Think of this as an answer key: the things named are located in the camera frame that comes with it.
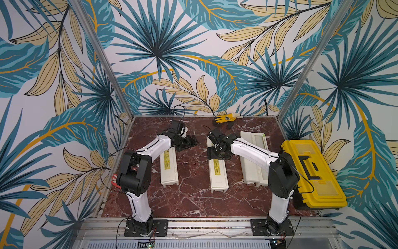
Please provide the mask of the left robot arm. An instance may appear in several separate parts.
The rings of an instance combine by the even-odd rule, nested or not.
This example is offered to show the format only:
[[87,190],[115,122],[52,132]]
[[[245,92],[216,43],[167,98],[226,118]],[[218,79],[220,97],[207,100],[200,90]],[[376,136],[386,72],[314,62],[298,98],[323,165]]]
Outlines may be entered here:
[[185,150],[198,145],[194,135],[165,132],[137,151],[123,153],[116,185],[126,194],[132,208],[132,219],[148,223],[152,217],[147,190],[151,183],[152,163],[170,148]]

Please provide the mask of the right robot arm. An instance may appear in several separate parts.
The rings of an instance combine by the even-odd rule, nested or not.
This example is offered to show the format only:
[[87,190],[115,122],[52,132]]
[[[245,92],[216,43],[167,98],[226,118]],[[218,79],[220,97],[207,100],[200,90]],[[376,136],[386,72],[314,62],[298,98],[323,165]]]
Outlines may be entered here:
[[268,173],[268,187],[272,192],[268,219],[276,224],[282,224],[288,218],[289,203],[300,180],[291,155],[263,149],[234,134],[210,133],[207,137],[213,143],[208,149],[208,159],[229,160],[233,155],[237,155]]

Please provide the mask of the yellow black work glove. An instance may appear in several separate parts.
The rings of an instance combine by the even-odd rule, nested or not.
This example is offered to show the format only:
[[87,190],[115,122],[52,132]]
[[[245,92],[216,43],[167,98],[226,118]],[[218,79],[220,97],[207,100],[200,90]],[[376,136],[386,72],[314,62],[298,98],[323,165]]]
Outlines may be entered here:
[[234,126],[237,119],[243,118],[243,116],[239,113],[232,114],[224,114],[214,117],[212,124],[215,127],[220,126],[221,124],[227,124],[227,130],[231,130]]

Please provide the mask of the red white work glove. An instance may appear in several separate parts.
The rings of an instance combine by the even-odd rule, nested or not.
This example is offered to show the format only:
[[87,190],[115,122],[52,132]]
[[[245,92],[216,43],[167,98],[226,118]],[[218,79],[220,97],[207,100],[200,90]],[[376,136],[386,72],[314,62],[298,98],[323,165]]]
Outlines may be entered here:
[[113,174],[112,176],[112,185],[116,187],[118,190],[121,190],[121,187],[117,184],[118,174]]

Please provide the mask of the yellow black toolbox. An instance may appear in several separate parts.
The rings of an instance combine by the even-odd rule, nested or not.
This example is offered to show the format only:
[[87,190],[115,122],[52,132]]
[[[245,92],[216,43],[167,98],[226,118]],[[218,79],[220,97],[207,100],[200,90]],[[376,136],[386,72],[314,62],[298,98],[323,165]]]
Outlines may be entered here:
[[293,194],[297,210],[340,209],[348,205],[347,197],[312,140],[288,140],[282,144],[299,172],[300,180]]

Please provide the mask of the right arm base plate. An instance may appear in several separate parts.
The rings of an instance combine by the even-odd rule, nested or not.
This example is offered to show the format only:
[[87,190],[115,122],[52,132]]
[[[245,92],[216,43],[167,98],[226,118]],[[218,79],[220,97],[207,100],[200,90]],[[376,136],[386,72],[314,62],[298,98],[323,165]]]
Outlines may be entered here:
[[251,219],[250,227],[254,236],[292,236],[294,229],[291,221],[286,218],[281,224],[266,219]]

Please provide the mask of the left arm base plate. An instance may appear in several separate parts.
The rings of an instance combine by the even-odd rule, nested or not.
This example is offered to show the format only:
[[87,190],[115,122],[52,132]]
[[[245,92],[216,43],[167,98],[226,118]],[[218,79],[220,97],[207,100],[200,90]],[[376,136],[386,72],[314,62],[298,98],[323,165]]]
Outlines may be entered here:
[[169,228],[168,220],[149,220],[145,223],[128,220],[124,231],[125,237],[166,237]]

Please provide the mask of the aluminium front rail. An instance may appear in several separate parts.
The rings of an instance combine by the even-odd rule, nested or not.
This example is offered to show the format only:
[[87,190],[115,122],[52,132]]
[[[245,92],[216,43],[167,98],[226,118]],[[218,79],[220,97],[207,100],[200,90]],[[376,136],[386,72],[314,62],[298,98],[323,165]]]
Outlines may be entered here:
[[[167,218],[167,239],[242,239],[252,238],[250,217]],[[339,232],[329,217],[290,218],[295,238],[338,238]],[[121,218],[89,218],[77,233],[78,239],[123,237],[126,221]]]

